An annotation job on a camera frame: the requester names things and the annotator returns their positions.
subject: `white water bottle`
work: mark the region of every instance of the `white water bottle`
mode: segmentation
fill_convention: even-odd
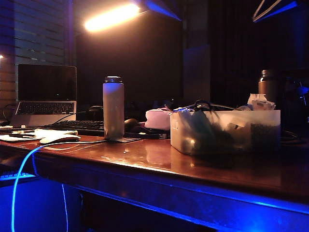
[[[119,76],[107,76],[103,83],[104,138],[114,139],[125,133],[125,90]]]

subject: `desk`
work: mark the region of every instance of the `desk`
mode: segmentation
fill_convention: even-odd
[[[1,142],[0,164],[18,167],[38,145]],[[197,158],[181,154],[170,140],[140,140],[43,148],[35,165],[43,178],[218,230],[303,232],[309,221],[307,146]],[[29,160],[26,171],[31,167]]]

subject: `lamp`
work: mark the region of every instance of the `lamp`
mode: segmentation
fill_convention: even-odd
[[[138,16],[141,10],[152,10],[181,21],[175,13],[161,0],[131,0],[131,3],[114,8],[88,20],[88,31],[99,31],[115,26]]]
[[[254,12],[252,19],[256,23],[265,18],[295,8],[296,6],[305,5],[308,2],[308,0],[262,0]]]

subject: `translucent plastic box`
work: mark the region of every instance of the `translucent plastic box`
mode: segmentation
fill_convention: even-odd
[[[278,150],[280,134],[280,110],[180,111],[170,116],[170,143],[189,155]]]

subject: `laptop screen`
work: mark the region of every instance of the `laptop screen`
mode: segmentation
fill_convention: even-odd
[[[19,101],[76,101],[76,67],[18,65]]]

